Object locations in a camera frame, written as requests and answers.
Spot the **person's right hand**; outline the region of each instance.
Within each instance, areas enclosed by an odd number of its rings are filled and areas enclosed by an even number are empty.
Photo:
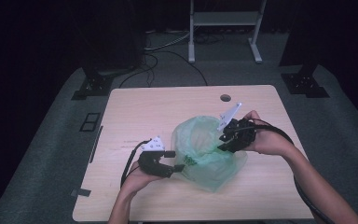
[[[243,118],[252,120],[255,124],[266,125],[266,123],[260,120],[260,116],[254,110],[249,112]],[[250,146],[246,147],[244,150],[255,151],[260,154],[266,155],[282,156],[293,147],[293,144],[288,142],[280,134],[268,130],[259,129],[256,130],[254,142]]]
[[[150,182],[160,179],[163,179],[163,177],[156,175],[148,175],[143,172],[139,167],[138,161],[135,161],[132,164],[130,173],[124,181],[121,190],[126,191],[128,193],[136,194],[139,190],[146,187]]]

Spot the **forearm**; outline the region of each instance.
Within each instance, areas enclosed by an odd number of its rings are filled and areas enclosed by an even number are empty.
[[[127,224],[130,218],[131,201],[134,193],[120,192],[110,215],[109,224]]]
[[[358,216],[348,203],[297,148],[288,148],[282,156],[290,165],[299,186],[320,211],[335,223],[358,223]]]

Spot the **gray carpet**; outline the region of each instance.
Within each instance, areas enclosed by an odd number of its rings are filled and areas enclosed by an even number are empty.
[[[278,67],[286,34],[260,34],[257,40],[262,64],[255,64],[247,45],[250,34],[217,35],[213,44],[196,45],[193,64],[208,85],[273,85],[294,124],[310,162],[358,213],[358,111],[343,93],[337,79],[319,66],[314,73],[330,98],[310,99],[291,95],[280,73],[298,66]],[[148,36],[149,47],[177,38],[172,34]],[[187,57],[187,44],[161,49]],[[158,59],[153,72],[114,79],[113,88],[203,86],[200,73],[170,52],[148,52]],[[155,63],[145,56],[143,69]],[[103,115],[107,96],[71,101],[85,75],[77,69],[66,81],[41,124],[32,144],[0,200],[0,223],[75,223],[72,212],[97,132],[80,132],[88,113]],[[265,220],[266,223],[314,223],[313,220]]]

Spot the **wooden table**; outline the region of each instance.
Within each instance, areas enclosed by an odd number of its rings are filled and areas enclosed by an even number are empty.
[[[222,94],[228,94],[231,101],[223,102]],[[287,132],[303,151],[272,86],[113,90],[103,115],[98,145],[81,186],[90,190],[90,195],[77,196],[74,220],[109,218],[122,172],[138,143],[159,135],[169,149],[172,131],[178,124],[200,115],[218,118],[237,102],[242,107],[235,119],[254,109],[263,120]],[[173,159],[161,162],[172,165]],[[180,180],[177,175],[141,190],[132,201],[131,221],[312,218],[296,192],[289,166],[281,157],[248,152],[244,167],[215,193]]]

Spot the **white object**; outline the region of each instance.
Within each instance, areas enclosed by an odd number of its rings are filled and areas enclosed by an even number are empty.
[[[142,151],[164,151],[165,150],[165,146],[161,141],[161,138],[159,138],[159,136],[153,138],[152,140],[150,140],[150,142],[148,142],[147,144],[145,144],[144,146],[141,147]]]
[[[219,127],[217,127],[217,131],[222,131],[228,124],[231,122],[232,118],[234,118],[235,114],[237,114],[238,110],[242,106],[242,103],[237,103],[231,109],[226,111],[224,114],[220,115]]]
[[[253,35],[249,38],[249,45],[255,57],[256,63],[262,63],[260,52],[258,51],[256,40],[263,20],[264,9],[267,0],[262,0],[258,11],[240,11],[240,12],[199,12],[194,11],[194,0],[190,1],[190,36],[188,41],[188,61],[196,61],[194,52],[194,31],[199,26],[246,26],[255,27]]]

